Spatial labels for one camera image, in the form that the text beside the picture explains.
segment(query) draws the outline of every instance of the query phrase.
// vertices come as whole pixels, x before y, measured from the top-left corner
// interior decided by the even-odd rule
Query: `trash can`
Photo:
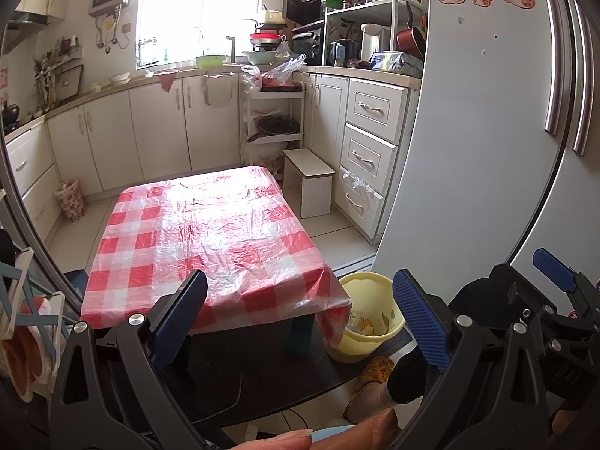
[[[354,272],[341,278],[340,284],[352,299],[352,316],[367,320],[373,326],[373,334],[363,335],[346,326],[338,347],[332,347],[325,339],[323,343],[329,356],[338,362],[359,362],[397,335],[405,321],[392,294],[392,281],[386,276]]]
[[[54,192],[54,196],[61,203],[62,211],[70,221],[77,221],[85,215],[85,203],[79,189],[79,181],[75,178],[61,185],[61,189]]]

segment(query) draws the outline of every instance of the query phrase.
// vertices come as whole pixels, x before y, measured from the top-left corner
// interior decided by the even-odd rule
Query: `white wooden stool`
[[[283,187],[302,185],[301,218],[331,211],[331,181],[335,171],[307,148],[284,150]]]

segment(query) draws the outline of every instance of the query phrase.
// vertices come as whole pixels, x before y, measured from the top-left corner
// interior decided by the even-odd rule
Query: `yellow patterned slipper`
[[[348,418],[348,412],[350,406],[354,401],[361,395],[362,390],[371,382],[379,382],[380,384],[385,383],[388,380],[389,374],[394,370],[394,361],[389,357],[377,356],[363,369],[361,375],[358,377],[358,384],[352,393],[350,402],[344,410],[344,419],[350,421]]]

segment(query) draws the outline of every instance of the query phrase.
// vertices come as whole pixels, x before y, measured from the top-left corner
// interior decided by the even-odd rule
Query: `floral trash can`
[[[79,181],[75,178],[61,185],[61,189],[54,192],[54,196],[61,203],[62,211],[70,221],[77,221],[85,215],[85,203],[79,189]]]

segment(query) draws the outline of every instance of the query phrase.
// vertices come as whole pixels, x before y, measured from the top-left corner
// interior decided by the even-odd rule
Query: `refrigerator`
[[[415,128],[373,270],[408,268],[449,302],[509,262],[568,314],[532,254],[600,278],[598,40],[575,0],[429,1]]]

